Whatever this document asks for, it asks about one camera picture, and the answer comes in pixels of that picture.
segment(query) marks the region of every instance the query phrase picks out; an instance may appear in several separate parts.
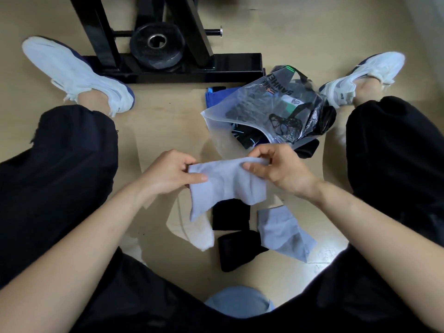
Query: black metal frame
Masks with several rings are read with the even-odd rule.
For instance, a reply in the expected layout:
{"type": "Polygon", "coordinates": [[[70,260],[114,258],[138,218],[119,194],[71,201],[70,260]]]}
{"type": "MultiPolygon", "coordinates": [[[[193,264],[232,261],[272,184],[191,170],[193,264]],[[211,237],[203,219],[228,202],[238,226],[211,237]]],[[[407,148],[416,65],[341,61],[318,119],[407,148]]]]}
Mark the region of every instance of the black metal frame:
{"type": "Polygon", "coordinates": [[[205,30],[197,14],[197,0],[138,0],[135,29],[161,22],[165,5],[181,31],[187,49],[182,60],[169,69],[152,70],[131,54],[121,54],[115,37],[129,37],[133,31],[113,31],[101,0],[71,0],[96,56],[84,56],[98,74],[125,83],[250,83],[265,74],[262,55],[213,54],[208,35],[222,35],[222,29],[205,30]]]}

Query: plastic bag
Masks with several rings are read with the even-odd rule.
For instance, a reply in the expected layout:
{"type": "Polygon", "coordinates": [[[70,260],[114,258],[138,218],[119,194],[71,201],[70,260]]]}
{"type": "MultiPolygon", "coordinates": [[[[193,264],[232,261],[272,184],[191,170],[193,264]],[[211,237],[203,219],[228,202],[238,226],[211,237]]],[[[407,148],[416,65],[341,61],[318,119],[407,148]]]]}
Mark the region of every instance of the plastic bag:
{"type": "Polygon", "coordinates": [[[251,148],[246,150],[233,137],[235,124],[260,130],[268,142],[287,143],[297,149],[324,134],[336,119],[336,110],[326,105],[325,96],[291,66],[275,66],[269,75],[241,87],[201,114],[225,159],[243,157],[251,148]]]}

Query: black weight plate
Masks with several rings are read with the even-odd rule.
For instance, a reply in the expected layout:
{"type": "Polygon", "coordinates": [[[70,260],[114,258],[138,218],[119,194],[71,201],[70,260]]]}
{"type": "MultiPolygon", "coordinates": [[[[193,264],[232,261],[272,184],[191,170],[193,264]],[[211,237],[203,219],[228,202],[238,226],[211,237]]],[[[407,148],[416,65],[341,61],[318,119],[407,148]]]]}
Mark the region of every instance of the black weight plate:
{"type": "Polygon", "coordinates": [[[134,57],[151,69],[165,69],[182,59],[185,40],[172,23],[156,22],[139,27],[130,40],[134,57]]]}

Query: light wooden floor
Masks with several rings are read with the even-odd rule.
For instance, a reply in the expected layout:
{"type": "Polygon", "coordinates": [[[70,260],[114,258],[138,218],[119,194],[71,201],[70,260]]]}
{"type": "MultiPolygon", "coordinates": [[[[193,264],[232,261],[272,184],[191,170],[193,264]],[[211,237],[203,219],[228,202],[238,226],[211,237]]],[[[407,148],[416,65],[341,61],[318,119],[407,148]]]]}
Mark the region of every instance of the light wooden floor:
{"type": "MultiPolygon", "coordinates": [[[[133,27],[135,0],[103,0],[115,30],[133,27]]],[[[223,38],[210,37],[215,53],[262,52],[265,68],[290,64],[321,85],[341,77],[364,58],[396,50],[407,56],[405,68],[388,94],[410,101],[444,128],[436,79],[402,0],[200,0],[204,27],[224,27],[223,38]]],[[[40,115],[62,103],[64,94],[23,55],[20,44],[33,34],[55,38],[81,54],[93,50],[69,0],[3,0],[0,9],[0,160],[30,147],[40,115]]],[[[125,39],[118,39],[121,51],[125,39]]],[[[201,161],[218,159],[200,112],[204,84],[131,86],[136,106],[118,115],[119,170],[114,190],[140,175],[164,150],[177,148],[201,161]]],[[[307,164],[318,176],[347,188],[345,122],[339,112],[335,128],[307,164]]],[[[174,236],[165,222],[175,195],[159,197],[142,209],[129,229],[142,257],[159,275],[199,299],[228,285],[258,288],[276,305],[303,288],[347,245],[330,221],[305,201],[281,196],[301,226],[317,241],[305,264],[266,252],[231,273],[220,271],[215,248],[200,252],[174,236]]]]}

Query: white sneaker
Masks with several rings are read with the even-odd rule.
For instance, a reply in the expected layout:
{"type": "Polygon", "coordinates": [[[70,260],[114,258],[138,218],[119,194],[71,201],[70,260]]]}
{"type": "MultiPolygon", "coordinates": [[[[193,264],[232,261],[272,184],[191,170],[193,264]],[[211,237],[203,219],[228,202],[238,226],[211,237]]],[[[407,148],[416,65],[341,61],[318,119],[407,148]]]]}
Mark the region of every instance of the white sneaker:
{"type": "Polygon", "coordinates": [[[96,89],[108,96],[111,117],[133,108],[135,97],[128,86],[99,76],[78,52],[63,43],[31,36],[25,39],[22,49],[26,57],[51,78],[51,83],[66,92],[65,100],[77,102],[79,93],[96,89]]]}
{"type": "Polygon", "coordinates": [[[324,84],[319,91],[336,109],[343,105],[353,105],[356,79],[371,76],[379,79],[383,88],[390,86],[395,83],[393,79],[401,71],[404,62],[405,56],[400,52],[385,52],[370,56],[359,63],[348,76],[324,84]]]}

